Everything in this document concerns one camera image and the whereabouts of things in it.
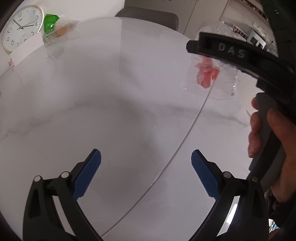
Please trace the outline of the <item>person's right hand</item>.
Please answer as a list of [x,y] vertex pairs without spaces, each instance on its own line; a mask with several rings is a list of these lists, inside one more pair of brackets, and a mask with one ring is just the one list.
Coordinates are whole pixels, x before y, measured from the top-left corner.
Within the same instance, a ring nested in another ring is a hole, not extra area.
[[249,177],[257,177],[263,191],[271,189],[279,203],[295,194],[295,115],[285,116],[281,105],[266,93],[251,102]]

